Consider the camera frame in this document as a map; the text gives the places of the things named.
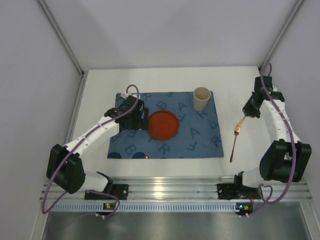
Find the red round plastic plate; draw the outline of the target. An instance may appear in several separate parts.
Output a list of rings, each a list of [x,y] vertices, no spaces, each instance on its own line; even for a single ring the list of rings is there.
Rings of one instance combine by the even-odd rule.
[[[177,134],[178,129],[178,118],[170,111],[159,110],[149,116],[148,134],[156,140],[168,140]]]

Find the gold ornate spoon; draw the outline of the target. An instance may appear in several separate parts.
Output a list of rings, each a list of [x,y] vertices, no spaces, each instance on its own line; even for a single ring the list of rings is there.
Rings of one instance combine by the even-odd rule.
[[[246,116],[244,116],[237,124],[236,124],[236,128],[240,129],[242,127],[242,124],[244,123],[246,119]]]

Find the copper-coloured fork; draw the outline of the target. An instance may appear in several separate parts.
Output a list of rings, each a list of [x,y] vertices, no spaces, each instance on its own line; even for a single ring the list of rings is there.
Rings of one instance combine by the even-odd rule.
[[[231,155],[230,155],[230,159],[229,162],[232,163],[233,162],[233,158],[234,158],[234,152],[235,152],[235,146],[236,146],[236,141],[237,141],[237,137],[240,134],[241,131],[241,127],[240,126],[236,126],[234,129],[234,141],[233,141],[233,146],[232,146],[232,151],[231,151]]]

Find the beige paper cup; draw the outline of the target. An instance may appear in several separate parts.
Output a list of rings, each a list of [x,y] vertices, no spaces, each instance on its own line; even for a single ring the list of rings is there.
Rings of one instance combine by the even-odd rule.
[[[193,91],[193,107],[197,112],[201,112],[205,109],[211,92],[206,87],[198,87]]]

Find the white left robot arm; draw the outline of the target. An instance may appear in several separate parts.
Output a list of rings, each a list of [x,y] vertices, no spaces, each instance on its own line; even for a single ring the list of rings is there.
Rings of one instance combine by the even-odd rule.
[[[149,109],[143,100],[129,95],[122,104],[109,109],[88,131],[73,141],[52,147],[46,176],[69,194],[80,190],[103,192],[111,179],[88,167],[93,153],[121,131],[149,128]]]

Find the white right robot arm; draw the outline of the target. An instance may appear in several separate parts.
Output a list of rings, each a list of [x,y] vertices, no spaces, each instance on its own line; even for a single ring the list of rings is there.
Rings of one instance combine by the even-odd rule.
[[[271,141],[259,166],[242,173],[242,184],[256,188],[263,181],[287,183],[293,165],[291,137],[296,154],[292,182],[300,182],[312,148],[310,144],[302,143],[294,131],[288,130],[285,122],[290,123],[290,120],[285,109],[285,98],[281,92],[274,89],[272,77],[264,76],[263,81],[260,77],[255,78],[253,92],[242,112],[245,117],[263,118]]]

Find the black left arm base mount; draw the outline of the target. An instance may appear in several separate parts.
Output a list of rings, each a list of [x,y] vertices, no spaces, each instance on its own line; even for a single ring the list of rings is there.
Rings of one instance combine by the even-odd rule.
[[[127,200],[129,194],[129,185],[128,184],[118,184],[114,183],[114,181],[107,175],[101,172],[96,172],[97,174],[103,176],[105,179],[108,180],[108,184],[106,185],[103,193],[112,195],[119,200]],[[90,193],[86,192],[84,195],[85,200],[111,200],[111,197],[107,197],[104,195],[100,195],[97,193]]]

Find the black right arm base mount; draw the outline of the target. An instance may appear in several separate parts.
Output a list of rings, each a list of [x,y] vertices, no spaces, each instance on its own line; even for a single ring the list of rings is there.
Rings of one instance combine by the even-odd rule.
[[[258,189],[243,185],[243,171],[235,175],[232,183],[217,184],[217,194],[219,200],[259,200]]]

